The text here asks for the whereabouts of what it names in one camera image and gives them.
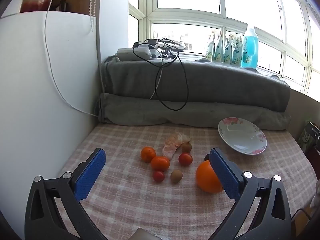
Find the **small red cherry tomato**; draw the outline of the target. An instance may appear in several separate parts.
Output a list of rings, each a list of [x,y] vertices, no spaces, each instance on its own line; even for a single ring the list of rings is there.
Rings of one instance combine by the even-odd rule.
[[[162,171],[154,171],[152,177],[155,182],[161,183],[165,179],[165,174]]]

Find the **floral white ceramic plate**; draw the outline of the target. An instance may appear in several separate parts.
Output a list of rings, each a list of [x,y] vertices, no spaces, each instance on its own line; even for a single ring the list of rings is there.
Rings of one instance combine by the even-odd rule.
[[[217,129],[222,140],[239,153],[259,155],[267,148],[267,139],[263,131],[245,119],[224,118],[219,122]]]

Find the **blue detergent bottle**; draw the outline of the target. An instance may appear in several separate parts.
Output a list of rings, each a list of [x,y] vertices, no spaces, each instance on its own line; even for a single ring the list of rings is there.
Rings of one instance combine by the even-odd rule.
[[[241,67],[257,68],[259,39],[253,25],[248,25],[244,33]]]

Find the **teal refill pouch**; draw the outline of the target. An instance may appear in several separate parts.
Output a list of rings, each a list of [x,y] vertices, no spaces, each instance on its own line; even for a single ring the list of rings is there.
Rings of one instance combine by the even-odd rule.
[[[225,47],[223,50],[223,62],[230,64],[232,61],[232,42],[234,35],[233,33],[228,33],[225,40]]]
[[[209,35],[209,44],[205,54],[205,58],[209,61],[213,60],[214,47],[215,47],[215,32],[212,31],[212,33]]]
[[[235,34],[232,40],[232,64],[240,67],[242,59],[243,38],[241,34]]]
[[[215,50],[213,60],[217,62],[222,62],[223,57],[223,36],[221,29],[216,32],[215,35]]]

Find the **brown longan with stem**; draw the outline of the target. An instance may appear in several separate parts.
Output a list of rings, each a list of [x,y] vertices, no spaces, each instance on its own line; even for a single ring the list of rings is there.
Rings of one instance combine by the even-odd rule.
[[[181,151],[182,153],[190,153],[192,150],[192,145],[190,142],[184,142],[182,145],[181,145]]]

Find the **peeled pomelo segment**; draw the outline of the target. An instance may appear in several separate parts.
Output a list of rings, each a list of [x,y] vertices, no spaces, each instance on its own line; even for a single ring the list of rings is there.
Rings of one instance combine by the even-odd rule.
[[[190,137],[181,133],[175,132],[171,134],[164,143],[162,154],[164,157],[171,160],[176,150],[185,142],[189,142]]]

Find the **white cabinet side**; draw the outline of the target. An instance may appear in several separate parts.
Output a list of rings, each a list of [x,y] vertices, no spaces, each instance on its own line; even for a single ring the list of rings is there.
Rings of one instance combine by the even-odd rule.
[[[1,212],[20,237],[33,179],[57,177],[96,124],[97,78],[90,17],[1,19]]]

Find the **lower rolled grey blanket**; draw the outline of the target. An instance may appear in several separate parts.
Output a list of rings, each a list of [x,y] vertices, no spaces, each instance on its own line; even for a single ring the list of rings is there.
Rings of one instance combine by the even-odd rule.
[[[166,123],[202,128],[217,128],[224,118],[242,118],[260,129],[287,129],[291,116],[287,113],[256,107],[217,102],[189,102],[180,111],[171,111],[157,100],[101,94],[99,121],[122,126],[152,126]]]

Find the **large orange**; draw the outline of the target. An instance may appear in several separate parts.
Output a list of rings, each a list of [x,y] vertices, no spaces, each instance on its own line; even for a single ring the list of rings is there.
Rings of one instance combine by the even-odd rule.
[[[198,166],[195,179],[197,186],[204,192],[219,193],[223,190],[222,184],[208,160]]]

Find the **pink plaid blanket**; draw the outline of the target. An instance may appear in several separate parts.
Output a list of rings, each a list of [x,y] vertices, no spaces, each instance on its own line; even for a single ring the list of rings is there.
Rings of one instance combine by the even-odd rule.
[[[140,152],[149,146],[161,154],[165,140],[175,132],[190,137],[193,163],[182,168],[178,184],[171,183],[169,172],[157,183]],[[214,128],[100,124],[62,171],[75,170],[96,148],[105,150],[106,164],[81,204],[108,239],[128,239],[138,228],[162,239],[208,239],[234,203],[224,192],[209,194],[196,185],[196,169],[212,148],[219,147],[241,170],[256,177],[281,176],[291,212],[303,208],[314,196],[316,174],[291,134],[265,131],[265,136],[266,150],[249,156],[227,146]]]

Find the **upper grey folded blanket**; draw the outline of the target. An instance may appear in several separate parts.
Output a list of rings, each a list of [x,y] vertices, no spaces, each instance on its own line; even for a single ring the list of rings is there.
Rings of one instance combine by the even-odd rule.
[[[290,86],[277,76],[253,68],[226,66],[206,59],[120,61],[108,57],[101,66],[106,93],[163,102],[219,102],[284,112]]]

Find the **small tangerine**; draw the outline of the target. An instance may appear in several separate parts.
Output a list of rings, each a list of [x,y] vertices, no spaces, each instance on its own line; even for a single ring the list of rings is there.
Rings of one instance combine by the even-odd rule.
[[[145,163],[150,163],[156,157],[156,151],[152,147],[146,146],[141,150],[140,157]]]
[[[170,160],[164,156],[155,156],[150,164],[153,170],[165,172],[170,167]]]

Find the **larger red tomato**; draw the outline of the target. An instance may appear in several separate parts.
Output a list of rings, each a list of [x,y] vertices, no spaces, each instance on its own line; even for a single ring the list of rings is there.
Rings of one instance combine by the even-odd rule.
[[[181,153],[179,155],[178,161],[180,165],[188,167],[193,163],[193,157],[189,153]]]

